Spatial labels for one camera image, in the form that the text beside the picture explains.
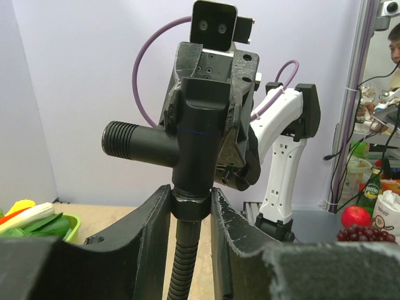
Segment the black T-shaped fitting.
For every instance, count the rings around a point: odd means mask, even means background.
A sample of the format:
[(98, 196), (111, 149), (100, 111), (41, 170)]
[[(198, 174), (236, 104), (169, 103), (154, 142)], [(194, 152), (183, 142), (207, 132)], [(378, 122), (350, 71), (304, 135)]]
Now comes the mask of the black T-shaped fitting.
[(108, 156), (172, 168), (176, 189), (203, 196), (213, 186), (230, 88), (226, 82), (184, 78), (175, 129), (112, 121), (103, 132), (102, 150)]

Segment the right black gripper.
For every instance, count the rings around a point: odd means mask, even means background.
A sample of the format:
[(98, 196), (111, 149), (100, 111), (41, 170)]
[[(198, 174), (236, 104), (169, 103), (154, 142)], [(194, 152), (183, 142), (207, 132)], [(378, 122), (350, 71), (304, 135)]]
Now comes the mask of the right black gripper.
[(261, 82), (259, 56), (238, 49), (230, 53), (202, 50), (201, 44), (178, 44), (159, 125), (165, 131), (176, 131), (182, 78), (193, 77), (196, 72), (197, 78), (230, 84), (229, 108), (214, 180), (244, 191), (258, 181), (261, 173), (257, 141), (250, 126), (253, 94)]

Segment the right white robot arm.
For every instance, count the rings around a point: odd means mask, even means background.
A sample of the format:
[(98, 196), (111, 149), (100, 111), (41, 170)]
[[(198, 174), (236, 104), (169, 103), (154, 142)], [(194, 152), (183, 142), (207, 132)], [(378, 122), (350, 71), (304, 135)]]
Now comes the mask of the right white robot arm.
[(307, 140), (316, 135), (321, 119), (315, 85), (287, 88), (278, 81), (266, 85), (266, 97), (254, 106), (258, 89), (257, 54), (233, 49), (222, 53), (200, 44), (179, 43), (160, 125), (178, 125), (178, 91), (183, 78), (212, 82), (209, 93), (229, 88), (229, 108), (224, 123), (216, 181), (239, 191), (254, 185), (266, 152), (272, 163), (266, 195), (255, 217), (257, 228), (279, 241), (293, 241), (292, 196), (299, 160)]

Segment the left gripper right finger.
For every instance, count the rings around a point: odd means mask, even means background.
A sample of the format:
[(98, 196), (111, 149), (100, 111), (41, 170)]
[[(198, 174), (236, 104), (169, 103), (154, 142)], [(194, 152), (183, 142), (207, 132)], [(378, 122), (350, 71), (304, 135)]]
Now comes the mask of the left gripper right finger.
[(211, 194), (216, 299), (398, 299), (399, 246), (279, 242)]

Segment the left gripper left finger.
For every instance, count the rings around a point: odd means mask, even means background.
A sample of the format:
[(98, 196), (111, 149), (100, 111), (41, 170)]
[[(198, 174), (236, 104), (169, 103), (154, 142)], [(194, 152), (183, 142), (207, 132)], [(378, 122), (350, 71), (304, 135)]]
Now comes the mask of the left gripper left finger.
[(171, 188), (83, 245), (54, 237), (1, 239), (2, 299), (161, 299)]

